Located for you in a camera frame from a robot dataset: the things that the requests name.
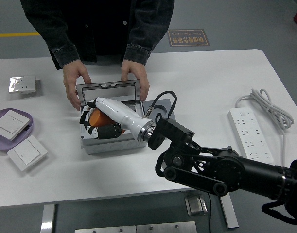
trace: white table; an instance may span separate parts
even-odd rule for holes
[[[87,66],[95,83],[117,81],[120,67]],[[147,66],[148,100],[165,90],[176,93],[176,120],[195,132],[203,147],[231,145],[239,151],[227,113],[251,88],[266,89],[272,101],[291,113],[285,166],[297,158],[297,108],[266,56],[259,50],[155,53]],[[36,95],[9,94],[9,78],[36,75]],[[21,172],[0,151],[0,207],[70,200],[171,192],[186,187],[155,174],[155,164],[170,141],[158,150],[121,150],[87,155],[80,148],[79,113],[66,99],[63,72],[50,58],[0,60],[0,110],[17,108],[34,118],[34,135],[48,150],[45,159]],[[241,106],[252,106],[248,101]],[[255,109],[267,143],[280,165],[281,136],[266,115]]]

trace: white cable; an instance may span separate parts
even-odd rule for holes
[[[257,103],[259,103],[259,105],[262,107],[262,109],[264,109],[269,114],[269,117],[278,126],[278,129],[280,129],[283,138],[281,164],[282,166],[284,166],[286,147],[286,138],[284,130],[289,129],[291,125],[294,124],[292,116],[288,112],[274,105],[271,102],[270,96],[265,89],[261,89],[260,91],[252,89],[252,93],[250,95],[242,96],[237,100],[235,104],[236,108],[238,108],[239,102],[242,100],[256,100]]]

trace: orange robotic part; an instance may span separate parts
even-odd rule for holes
[[[98,108],[94,109],[90,115],[89,124],[94,127],[116,124],[115,121],[109,118],[108,115],[101,112]]]

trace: open box lid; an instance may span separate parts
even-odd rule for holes
[[[140,103],[139,80],[116,81],[107,83],[92,83],[76,85],[81,107],[97,97],[113,100]]]

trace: purple plate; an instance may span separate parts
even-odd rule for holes
[[[21,114],[22,116],[27,117],[30,120],[30,122],[12,141],[0,135],[0,150],[3,150],[3,151],[9,151],[17,144],[25,140],[30,134],[30,132],[32,131],[33,125],[34,125],[33,118],[30,114],[14,108],[6,108],[6,109],[0,110],[0,118],[3,115],[5,115],[9,110],[12,110],[16,113]]]

